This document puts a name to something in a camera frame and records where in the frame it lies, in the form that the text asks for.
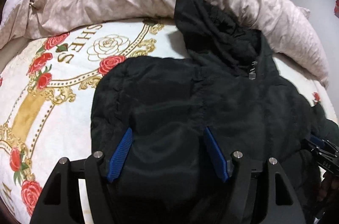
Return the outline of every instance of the silver screw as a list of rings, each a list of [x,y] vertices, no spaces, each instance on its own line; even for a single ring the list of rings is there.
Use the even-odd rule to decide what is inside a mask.
[[[275,165],[278,163],[277,159],[275,159],[274,157],[271,157],[269,160],[268,160],[272,165]]]
[[[66,157],[60,158],[59,163],[62,164],[62,165],[66,164],[67,163],[67,158]]]
[[[243,154],[242,154],[241,151],[235,151],[235,152],[233,152],[233,156],[234,156],[235,158],[240,159],[241,157],[243,157]]]
[[[102,153],[102,151],[96,151],[95,153],[93,153],[93,156],[95,158],[100,158],[101,156],[103,156],[103,153]]]

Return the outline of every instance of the silver zipper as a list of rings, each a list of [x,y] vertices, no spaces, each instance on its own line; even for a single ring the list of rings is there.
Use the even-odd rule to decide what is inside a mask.
[[[255,74],[255,67],[257,66],[258,62],[254,61],[252,62],[252,68],[249,73],[249,79],[250,80],[255,80],[256,74]]]

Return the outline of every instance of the floral blanket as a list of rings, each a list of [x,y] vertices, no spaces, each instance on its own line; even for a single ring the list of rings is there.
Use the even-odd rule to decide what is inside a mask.
[[[90,155],[90,112],[98,82],[126,58],[139,55],[187,57],[172,21],[135,19],[32,41],[6,66],[0,87],[0,196],[20,223],[29,223],[61,157]],[[311,105],[321,101],[327,118],[336,121],[314,76],[283,55],[276,55],[275,62]],[[85,222],[90,224],[84,181],[79,186]]]

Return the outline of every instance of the red rose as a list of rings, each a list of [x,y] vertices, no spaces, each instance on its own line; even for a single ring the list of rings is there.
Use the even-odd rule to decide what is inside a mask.
[[[318,92],[313,92],[313,97],[314,97],[314,103],[317,104],[320,102],[320,95]]]
[[[53,58],[52,53],[44,53],[39,58],[37,58],[29,67],[27,74],[32,74],[35,71],[41,70],[48,60]]]
[[[16,147],[11,150],[10,166],[12,171],[18,171],[21,166],[20,151]]]
[[[37,82],[37,89],[43,89],[46,85],[51,81],[52,74],[51,73],[43,73],[40,75]]]
[[[45,49],[49,50],[53,48],[54,46],[62,43],[68,36],[69,36],[69,32],[59,35],[59,36],[49,37],[45,42]]]
[[[123,55],[107,57],[100,62],[98,72],[106,75],[108,71],[110,71],[118,63],[122,63],[124,60],[126,60],[126,57]]]
[[[29,216],[32,216],[41,192],[42,188],[38,182],[28,180],[23,181],[21,186],[21,198],[26,205]]]

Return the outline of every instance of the black jacket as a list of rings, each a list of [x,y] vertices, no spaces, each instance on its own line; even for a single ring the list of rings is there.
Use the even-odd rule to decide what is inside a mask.
[[[226,197],[202,142],[207,126],[229,154],[277,158],[307,212],[320,174],[300,141],[313,133],[338,144],[338,126],[279,76],[261,31],[204,0],[177,0],[174,19],[191,59],[127,59],[94,95],[92,150],[106,154],[104,175],[117,139],[133,130],[109,186],[122,223],[214,223]]]

